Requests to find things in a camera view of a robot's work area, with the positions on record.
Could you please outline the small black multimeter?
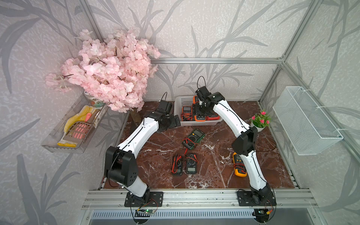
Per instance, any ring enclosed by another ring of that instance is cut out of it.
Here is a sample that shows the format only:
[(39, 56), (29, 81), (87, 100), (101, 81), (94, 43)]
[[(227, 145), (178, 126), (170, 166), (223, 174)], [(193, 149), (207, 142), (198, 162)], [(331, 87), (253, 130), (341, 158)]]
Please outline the small black multimeter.
[(183, 157), (175, 154), (172, 160), (171, 172), (173, 175), (182, 175), (183, 172)]

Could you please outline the yellow multimeter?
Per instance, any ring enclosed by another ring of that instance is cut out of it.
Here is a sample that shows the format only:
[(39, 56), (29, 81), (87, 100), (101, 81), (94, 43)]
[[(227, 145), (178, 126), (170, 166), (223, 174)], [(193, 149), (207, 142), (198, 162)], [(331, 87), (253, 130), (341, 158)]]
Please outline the yellow multimeter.
[(238, 177), (246, 177), (247, 170), (241, 156), (236, 152), (232, 155), (233, 159), (233, 168), (234, 168), (234, 175)]

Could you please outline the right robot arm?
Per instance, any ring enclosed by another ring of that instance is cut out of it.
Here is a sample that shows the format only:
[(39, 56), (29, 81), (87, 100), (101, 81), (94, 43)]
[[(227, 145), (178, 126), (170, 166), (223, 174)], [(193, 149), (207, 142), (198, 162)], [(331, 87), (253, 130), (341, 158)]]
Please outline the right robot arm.
[(200, 100), (195, 106), (196, 112), (201, 115), (217, 113), (236, 137), (232, 148), (243, 161), (251, 189), (237, 192), (239, 205), (275, 207), (277, 205), (275, 194), (262, 174), (257, 160), (255, 150), (257, 128), (243, 121), (219, 92), (212, 94), (203, 86), (196, 90), (196, 95)]

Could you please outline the dark grey green multimeter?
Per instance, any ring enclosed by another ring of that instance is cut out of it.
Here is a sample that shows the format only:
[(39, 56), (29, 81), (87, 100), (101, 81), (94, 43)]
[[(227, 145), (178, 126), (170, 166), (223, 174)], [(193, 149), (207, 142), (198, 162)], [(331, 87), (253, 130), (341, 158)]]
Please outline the dark grey green multimeter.
[(189, 153), (186, 155), (186, 173), (187, 174), (196, 174), (197, 173), (197, 156), (194, 153)]

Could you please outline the large red multimeter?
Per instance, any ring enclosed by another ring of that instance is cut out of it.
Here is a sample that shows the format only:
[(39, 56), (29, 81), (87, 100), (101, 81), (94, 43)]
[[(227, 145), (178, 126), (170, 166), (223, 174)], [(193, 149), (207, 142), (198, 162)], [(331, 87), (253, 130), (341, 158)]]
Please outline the large red multimeter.
[(207, 121), (216, 121), (216, 120), (219, 120), (219, 119), (220, 119), (220, 116), (215, 112), (212, 112), (211, 115), (206, 116)]

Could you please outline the orange multimeter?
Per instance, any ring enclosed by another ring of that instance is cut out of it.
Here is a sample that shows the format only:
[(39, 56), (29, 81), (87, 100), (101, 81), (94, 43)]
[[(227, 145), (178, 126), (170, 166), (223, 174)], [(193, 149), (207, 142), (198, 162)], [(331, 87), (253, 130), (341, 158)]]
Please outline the orange multimeter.
[(196, 122), (204, 122), (206, 121), (206, 116), (200, 114), (200, 111), (197, 108), (197, 104), (199, 103), (199, 98), (198, 96), (193, 96), (193, 116), (194, 116), (194, 120)]
[(183, 122), (193, 121), (193, 108), (192, 106), (183, 106), (181, 113), (181, 120)]

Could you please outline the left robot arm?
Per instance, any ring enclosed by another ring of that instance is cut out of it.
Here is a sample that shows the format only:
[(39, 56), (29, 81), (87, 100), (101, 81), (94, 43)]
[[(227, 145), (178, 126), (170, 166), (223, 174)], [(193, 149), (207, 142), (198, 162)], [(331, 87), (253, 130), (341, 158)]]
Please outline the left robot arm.
[(125, 141), (106, 150), (104, 176), (124, 186), (130, 194), (128, 199), (136, 205), (147, 204), (151, 196), (148, 185), (138, 177), (137, 156), (154, 133), (181, 125), (179, 117), (171, 113), (172, 107), (171, 102), (161, 100), (156, 110), (148, 111)]

